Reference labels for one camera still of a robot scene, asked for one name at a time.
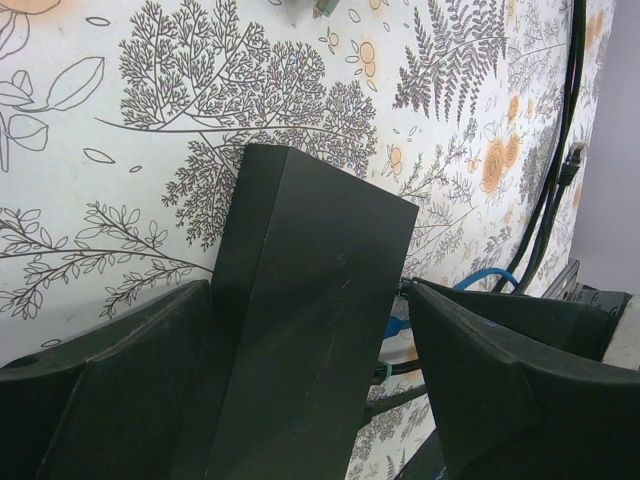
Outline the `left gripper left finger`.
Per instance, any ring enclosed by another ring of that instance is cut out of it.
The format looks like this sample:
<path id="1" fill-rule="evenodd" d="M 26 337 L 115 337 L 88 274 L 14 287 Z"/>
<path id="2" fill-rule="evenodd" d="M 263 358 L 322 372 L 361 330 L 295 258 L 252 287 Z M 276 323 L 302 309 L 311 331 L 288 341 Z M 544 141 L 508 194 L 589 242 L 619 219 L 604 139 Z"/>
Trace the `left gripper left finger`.
<path id="1" fill-rule="evenodd" d="M 209 285 L 193 281 L 1 370 L 5 479 L 198 479 Z"/>

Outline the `black network switch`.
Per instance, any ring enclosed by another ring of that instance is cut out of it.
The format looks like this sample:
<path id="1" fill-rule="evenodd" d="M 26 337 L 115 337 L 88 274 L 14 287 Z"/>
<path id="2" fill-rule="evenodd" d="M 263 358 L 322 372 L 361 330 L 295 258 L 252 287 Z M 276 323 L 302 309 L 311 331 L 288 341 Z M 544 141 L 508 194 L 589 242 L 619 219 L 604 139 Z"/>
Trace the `black network switch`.
<path id="1" fill-rule="evenodd" d="M 417 213 L 294 148 L 243 149 L 211 280 L 209 478 L 345 477 Z"/>

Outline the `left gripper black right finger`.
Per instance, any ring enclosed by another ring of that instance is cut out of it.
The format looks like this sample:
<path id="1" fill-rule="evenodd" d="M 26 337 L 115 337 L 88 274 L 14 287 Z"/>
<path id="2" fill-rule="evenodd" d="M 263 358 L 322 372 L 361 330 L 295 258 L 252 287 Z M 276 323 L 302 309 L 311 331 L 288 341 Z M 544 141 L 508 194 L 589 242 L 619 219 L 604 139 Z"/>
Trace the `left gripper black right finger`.
<path id="1" fill-rule="evenodd" d="M 410 322 L 444 479 L 635 479 L 639 300 L 600 362 L 550 347 L 412 281 Z"/>

